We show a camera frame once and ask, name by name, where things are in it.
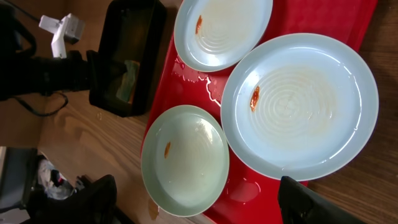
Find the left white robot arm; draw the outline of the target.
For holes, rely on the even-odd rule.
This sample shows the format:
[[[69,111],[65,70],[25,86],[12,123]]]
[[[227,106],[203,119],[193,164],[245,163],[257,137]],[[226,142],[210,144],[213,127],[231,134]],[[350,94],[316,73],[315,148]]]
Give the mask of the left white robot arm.
[[[36,57],[35,37],[16,18],[15,10],[27,12],[10,1],[1,3],[1,100],[40,93],[90,89],[87,62],[65,44],[80,40],[85,23],[73,14],[61,20],[31,17],[39,27],[53,35],[52,58]]]

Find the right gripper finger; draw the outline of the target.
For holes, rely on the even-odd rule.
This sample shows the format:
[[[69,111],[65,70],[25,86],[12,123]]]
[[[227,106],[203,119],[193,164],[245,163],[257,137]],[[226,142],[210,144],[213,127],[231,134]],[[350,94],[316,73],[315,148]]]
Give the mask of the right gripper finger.
[[[288,176],[280,180],[278,203],[284,224],[364,224]]]

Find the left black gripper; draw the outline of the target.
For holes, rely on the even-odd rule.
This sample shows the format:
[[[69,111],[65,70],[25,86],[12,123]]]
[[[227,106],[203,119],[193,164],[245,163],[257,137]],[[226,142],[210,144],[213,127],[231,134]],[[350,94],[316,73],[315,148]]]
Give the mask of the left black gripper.
[[[35,57],[18,65],[19,93],[51,93],[90,89],[88,62],[72,50],[67,58]]]

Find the orange green sponge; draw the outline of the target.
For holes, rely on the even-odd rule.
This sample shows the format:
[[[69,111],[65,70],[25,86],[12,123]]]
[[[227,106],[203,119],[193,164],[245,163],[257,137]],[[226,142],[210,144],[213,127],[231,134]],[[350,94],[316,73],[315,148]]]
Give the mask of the orange green sponge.
[[[116,97],[126,103],[132,104],[140,63],[133,60],[125,60],[124,64],[126,72],[122,75],[121,85],[116,92]]]

